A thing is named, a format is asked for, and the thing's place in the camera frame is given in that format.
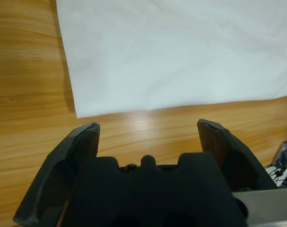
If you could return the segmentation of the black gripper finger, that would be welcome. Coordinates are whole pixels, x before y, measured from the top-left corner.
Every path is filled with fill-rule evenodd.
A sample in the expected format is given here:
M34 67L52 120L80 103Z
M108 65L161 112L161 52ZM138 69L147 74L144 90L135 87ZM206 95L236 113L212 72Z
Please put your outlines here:
M54 227L62 214L80 167L96 157L100 125L75 128L46 157L13 220L22 227Z
M197 122L200 143L218 163L231 191L271 190L278 187L251 150L221 124Z

